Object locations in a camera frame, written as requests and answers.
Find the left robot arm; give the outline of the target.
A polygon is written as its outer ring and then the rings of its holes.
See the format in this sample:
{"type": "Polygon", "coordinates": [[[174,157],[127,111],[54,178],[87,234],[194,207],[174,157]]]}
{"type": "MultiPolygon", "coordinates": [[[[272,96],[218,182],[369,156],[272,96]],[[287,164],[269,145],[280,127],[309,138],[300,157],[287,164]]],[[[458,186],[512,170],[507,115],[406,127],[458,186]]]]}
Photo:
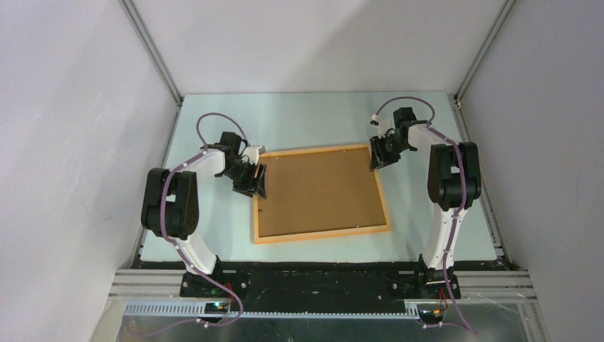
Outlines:
{"type": "Polygon", "coordinates": [[[241,195],[266,198],[266,165],[260,157],[263,145],[250,145],[240,135],[224,132],[219,142],[175,168],[153,168],[147,174],[142,202],[142,226],[171,244],[187,271],[201,274],[197,286],[207,296],[220,295],[225,278],[214,270],[218,256],[197,232],[200,219],[199,184],[227,177],[241,195]]]}

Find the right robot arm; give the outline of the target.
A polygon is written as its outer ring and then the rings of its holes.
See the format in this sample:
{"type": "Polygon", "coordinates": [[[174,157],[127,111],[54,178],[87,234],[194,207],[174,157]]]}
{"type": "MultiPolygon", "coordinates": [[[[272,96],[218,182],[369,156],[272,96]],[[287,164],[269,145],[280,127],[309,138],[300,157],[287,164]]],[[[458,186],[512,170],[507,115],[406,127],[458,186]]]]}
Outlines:
{"type": "Polygon", "coordinates": [[[415,291],[432,298],[452,280],[454,249],[459,230],[473,202],[481,196],[479,151],[473,142],[457,142],[426,120],[418,120],[410,107],[393,113],[391,122],[378,114],[371,125],[370,169],[395,164],[405,151],[429,157],[427,193],[434,205],[433,227],[415,272],[415,291]]]}

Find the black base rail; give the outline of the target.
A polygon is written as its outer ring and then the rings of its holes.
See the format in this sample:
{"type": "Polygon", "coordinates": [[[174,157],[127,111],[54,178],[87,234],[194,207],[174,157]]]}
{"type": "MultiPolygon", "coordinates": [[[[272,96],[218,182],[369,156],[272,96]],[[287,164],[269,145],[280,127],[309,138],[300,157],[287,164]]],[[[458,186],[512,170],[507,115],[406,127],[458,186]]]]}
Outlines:
{"type": "Polygon", "coordinates": [[[221,261],[211,277],[248,313],[394,314],[412,299],[448,297],[445,285],[419,286],[417,262],[221,261]]]}

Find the right aluminium corner post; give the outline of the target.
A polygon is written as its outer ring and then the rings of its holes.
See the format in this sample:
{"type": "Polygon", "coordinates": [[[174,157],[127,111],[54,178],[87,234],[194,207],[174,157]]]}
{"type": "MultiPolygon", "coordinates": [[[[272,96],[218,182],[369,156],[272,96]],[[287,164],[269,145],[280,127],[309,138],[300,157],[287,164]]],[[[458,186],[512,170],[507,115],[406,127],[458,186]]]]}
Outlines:
{"type": "Polygon", "coordinates": [[[472,84],[472,81],[474,80],[476,74],[479,72],[482,64],[486,60],[486,57],[493,48],[494,44],[496,43],[497,38],[499,37],[501,31],[504,29],[506,22],[508,21],[510,15],[515,9],[517,3],[517,0],[506,0],[503,2],[493,23],[489,27],[475,57],[470,63],[467,72],[464,74],[461,83],[459,84],[456,92],[454,93],[454,99],[457,102],[462,101],[463,97],[467,93],[468,89],[470,88],[470,85],[472,84]]]}

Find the aluminium corner post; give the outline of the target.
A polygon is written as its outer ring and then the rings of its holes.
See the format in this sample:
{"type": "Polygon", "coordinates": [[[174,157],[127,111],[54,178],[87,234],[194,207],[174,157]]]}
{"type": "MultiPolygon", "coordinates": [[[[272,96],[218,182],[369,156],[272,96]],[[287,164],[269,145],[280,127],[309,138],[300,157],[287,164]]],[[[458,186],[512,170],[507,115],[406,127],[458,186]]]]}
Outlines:
{"type": "Polygon", "coordinates": [[[457,102],[462,101],[463,97],[467,93],[468,89],[470,88],[470,85],[472,84],[472,81],[474,80],[476,74],[479,72],[482,64],[486,60],[486,57],[493,48],[494,44],[496,43],[497,38],[499,37],[501,31],[504,29],[506,22],[508,21],[510,15],[515,9],[517,3],[517,0],[506,0],[503,2],[493,23],[489,27],[475,57],[470,63],[467,72],[464,74],[461,83],[459,84],[456,92],[454,93],[454,99],[457,102]]]}
{"type": "Polygon", "coordinates": [[[152,65],[157,71],[160,80],[166,87],[170,97],[173,99],[175,105],[180,107],[183,102],[183,95],[181,94],[170,70],[155,43],[152,34],[147,27],[142,14],[140,13],[135,1],[133,0],[119,0],[118,3],[122,6],[125,15],[130,22],[135,34],[137,35],[143,49],[147,53],[152,65]]]}

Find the aluminium frame front rail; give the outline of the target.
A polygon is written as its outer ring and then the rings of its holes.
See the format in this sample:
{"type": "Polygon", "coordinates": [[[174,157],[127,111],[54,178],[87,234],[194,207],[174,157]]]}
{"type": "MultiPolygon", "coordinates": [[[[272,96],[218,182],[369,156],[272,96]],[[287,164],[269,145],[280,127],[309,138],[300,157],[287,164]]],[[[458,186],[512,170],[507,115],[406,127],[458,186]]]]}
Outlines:
{"type": "Polygon", "coordinates": [[[115,273],[94,341],[549,341],[526,271],[463,261],[452,285],[411,262],[179,262],[115,273]]]}

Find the left aluminium corner post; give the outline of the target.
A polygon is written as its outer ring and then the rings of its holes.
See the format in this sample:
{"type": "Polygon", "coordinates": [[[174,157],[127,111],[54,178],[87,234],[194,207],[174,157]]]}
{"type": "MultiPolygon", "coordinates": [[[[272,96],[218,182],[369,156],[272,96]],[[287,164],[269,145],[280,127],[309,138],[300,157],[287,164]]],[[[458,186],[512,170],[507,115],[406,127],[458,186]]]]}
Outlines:
{"type": "Polygon", "coordinates": [[[166,87],[170,97],[173,99],[175,105],[180,107],[183,102],[183,95],[181,94],[170,70],[155,43],[152,34],[147,27],[142,14],[140,13],[135,1],[133,0],[119,0],[118,3],[122,6],[125,15],[130,22],[135,34],[137,35],[143,49],[147,53],[152,65],[157,71],[160,80],[166,87]]]}

